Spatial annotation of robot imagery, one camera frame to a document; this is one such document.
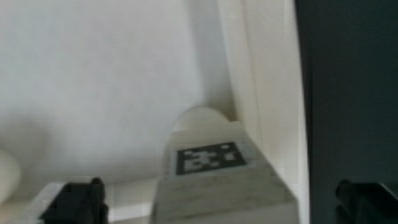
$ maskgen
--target dark panel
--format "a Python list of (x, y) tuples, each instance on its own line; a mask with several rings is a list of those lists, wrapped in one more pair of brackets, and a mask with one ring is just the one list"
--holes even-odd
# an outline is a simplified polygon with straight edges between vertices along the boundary
[(336, 223), (341, 179), (398, 182), (398, 1), (297, 2), (311, 221)]

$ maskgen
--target white round object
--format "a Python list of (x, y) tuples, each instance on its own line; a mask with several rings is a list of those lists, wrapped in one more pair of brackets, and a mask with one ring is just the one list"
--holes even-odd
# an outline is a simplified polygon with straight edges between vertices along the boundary
[(21, 181), (21, 168), (14, 157), (0, 149), (0, 205), (13, 195)]

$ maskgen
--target qr-like tag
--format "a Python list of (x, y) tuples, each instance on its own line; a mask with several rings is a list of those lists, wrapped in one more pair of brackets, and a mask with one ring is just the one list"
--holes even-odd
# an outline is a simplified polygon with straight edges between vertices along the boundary
[(176, 163), (178, 175), (247, 165), (235, 142), (180, 150)]

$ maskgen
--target white surface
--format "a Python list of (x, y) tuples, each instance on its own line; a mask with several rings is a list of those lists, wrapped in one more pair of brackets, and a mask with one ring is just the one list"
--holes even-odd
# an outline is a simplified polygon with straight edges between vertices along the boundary
[(155, 176), (174, 120), (233, 115), (213, 0), (4, 0), (0, 145), (45, 183)]
[(192, 128), (201, 129), (228, 124), (228, 118), (213, 108), (194, 107), (180, 116), (172, 131), (183, 131)]
[(21, 181), (21, 168), (11, 154), (0, 148), (0, 206), (11, 197)]
[(148, 217), (114, 222), (114, 224), (148, 224), (148, 223), (149, 223)]
[(110, 222), (139, 219), (151, 215), (156, 185), (158, 179), (155, 178), (107, 186), (105, 203), (110, 207)]
[[(174, 176), (174, 151), (235, 140), (249, 151), (249, 166)], [(164, 161), (153, 224), (299, 223), (293, 194), (238, 123), (176, 132)]]
[(309, 223), (308, 145), (293, 0), (219, 0), (238, 119)]

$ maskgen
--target white wall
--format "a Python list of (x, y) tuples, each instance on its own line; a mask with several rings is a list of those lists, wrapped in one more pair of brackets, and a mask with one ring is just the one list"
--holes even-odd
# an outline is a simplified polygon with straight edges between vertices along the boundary
[(309, 223), (308, 146), (293, 0), (220, 0), (238, 119)]
[(233, 116), (212, 0), (0, 2), (0, 145), (43, 183), (153, 176), (181, 112)]

